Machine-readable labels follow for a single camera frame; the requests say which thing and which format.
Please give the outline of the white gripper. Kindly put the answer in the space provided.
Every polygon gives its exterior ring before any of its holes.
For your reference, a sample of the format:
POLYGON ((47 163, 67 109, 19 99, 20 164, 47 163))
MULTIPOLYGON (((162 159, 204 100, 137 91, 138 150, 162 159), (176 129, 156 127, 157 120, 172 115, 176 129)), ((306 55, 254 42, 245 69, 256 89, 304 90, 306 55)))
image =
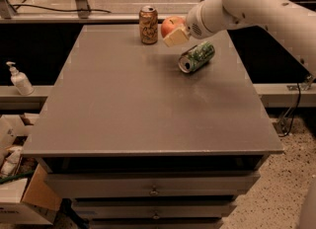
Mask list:
POLYGON ((162 37, 165 44, 171 47, 186 43, 190 39, 190 34, 192 37, 199 39, 213 35, 213 32, 204 25, 201 16, 201 5, 196 5, 189 11, 186 16, 186 26, 177 25, 175 28, 163 28, 162 37))

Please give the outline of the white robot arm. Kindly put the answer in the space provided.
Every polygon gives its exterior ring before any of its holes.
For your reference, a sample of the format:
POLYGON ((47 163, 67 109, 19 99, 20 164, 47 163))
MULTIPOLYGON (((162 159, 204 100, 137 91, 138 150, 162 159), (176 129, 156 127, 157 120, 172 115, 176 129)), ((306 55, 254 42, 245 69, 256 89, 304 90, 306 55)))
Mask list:
MULTIPOLYGON (((258 26, 313 74, 315 13, 289 0, 204 0, 188 13, 186 36, 206 38, 228 29, 258 26)), ((315 229, 315 112, 305 111, 285 151, 262 168, 258 184, 237 201, 220 229, 315 229)))

